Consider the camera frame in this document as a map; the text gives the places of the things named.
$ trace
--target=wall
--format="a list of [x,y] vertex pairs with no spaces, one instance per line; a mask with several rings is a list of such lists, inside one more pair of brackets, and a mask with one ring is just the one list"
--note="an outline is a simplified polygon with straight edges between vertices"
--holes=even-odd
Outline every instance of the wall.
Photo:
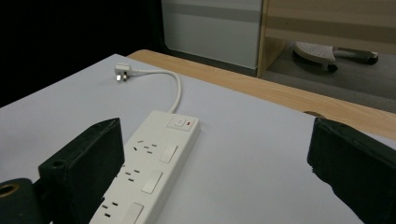
[[262,0],[163,0],[169,49],[257,67]]

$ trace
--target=power socket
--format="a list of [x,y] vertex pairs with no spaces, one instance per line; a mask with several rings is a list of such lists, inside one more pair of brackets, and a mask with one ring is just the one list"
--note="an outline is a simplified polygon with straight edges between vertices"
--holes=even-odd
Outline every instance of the power socket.
[[153,110],[125,144],[125,163],[90,223],[155,223],[200,131],[197,118]]

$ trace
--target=white power cord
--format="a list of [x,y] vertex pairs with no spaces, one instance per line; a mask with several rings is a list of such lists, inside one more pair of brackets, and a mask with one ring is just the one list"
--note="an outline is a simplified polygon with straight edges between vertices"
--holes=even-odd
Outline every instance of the white power cord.
[[137,70],[133,69],[128,63],[116,63],[114,72],[116,73],[117,81],[121,81],[121,79],[126,81],[129,77],[137,77],[149,74],[168,74],[174,77],[177,81],[177,98],[172,107],[168,110],[168,113],[175,113],[181,98],[181,81],[178,74],[168,70]]

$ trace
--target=wooden table edge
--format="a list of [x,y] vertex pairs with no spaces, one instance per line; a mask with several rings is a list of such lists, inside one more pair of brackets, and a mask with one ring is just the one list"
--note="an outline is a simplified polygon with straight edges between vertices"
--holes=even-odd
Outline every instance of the wooden table edge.
[[396,140],[396,114],[387,111],[302,91],[147,49],[138,50],[127,57],[294,110],[316,112],[327,119],[345,123],[362,132]]

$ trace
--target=black background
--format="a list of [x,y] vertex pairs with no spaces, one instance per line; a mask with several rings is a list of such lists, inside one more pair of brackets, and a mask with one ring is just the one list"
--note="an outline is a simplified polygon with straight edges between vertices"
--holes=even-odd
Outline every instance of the black background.
[[0,106],[115,53],[170,54],[161,0],[23,0],[1,10]]

